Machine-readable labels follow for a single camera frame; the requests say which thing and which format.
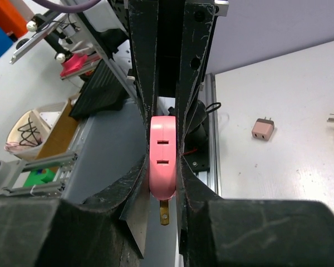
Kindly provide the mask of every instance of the white table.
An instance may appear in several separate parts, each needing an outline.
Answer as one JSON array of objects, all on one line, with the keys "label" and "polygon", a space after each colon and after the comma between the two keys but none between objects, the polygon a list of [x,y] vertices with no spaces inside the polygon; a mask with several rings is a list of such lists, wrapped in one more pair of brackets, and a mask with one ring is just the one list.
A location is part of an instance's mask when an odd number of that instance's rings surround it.
[{"label": "white table", "polygon": [[[216,75],[222,197],[309,199],[334,212],[334,42]],[[272,138],[251,136],[271,117]]]}]

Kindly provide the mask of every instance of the white basket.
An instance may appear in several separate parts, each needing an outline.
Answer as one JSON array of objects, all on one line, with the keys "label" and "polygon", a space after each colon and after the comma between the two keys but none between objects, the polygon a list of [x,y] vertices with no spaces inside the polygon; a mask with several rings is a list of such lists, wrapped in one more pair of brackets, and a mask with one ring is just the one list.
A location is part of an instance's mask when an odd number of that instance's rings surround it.
[{"label": "white basket", "polygon": [[[61,103],[55,103],[55,104],[51,104],[51,105],[36,108],[36,110],[37,110],[38,113],[53,111],[53,112],[61,112],[61,114],[62,114],[62,111],[66,108],[67,104],[68,104],[68,101],[61,102]],[[56,126],[56,123],[59,119],[60,118],[58,117],[58,119],[56,120],[56,122],[53,125],[53,127],[51,128],[51,130]],[[17,142],[18,141],[18,140],[12,140],[12,136],[17,136],[16,132],[17,132],[18,127],[20,127],[20,125],[17,125],[17,123],[16,123],[14,128],[11,129],[11,132],[9,133],[9,135],[7,137],[7,142]],[[48,134],[47,138],[40,145],[38,145],[36,147],[30,147],[28,149],[21,150],[21,151],[15,151],[15,152],[10,151],[9,153],[18,157],[18,158],[20,158],[20,159],[24,159],[24,160],[28,160],[28,161],[34,160],[38,156],[38,153],[40,153],[40,150],[44,146],[48,137],[50,136],[50,133]]]}]

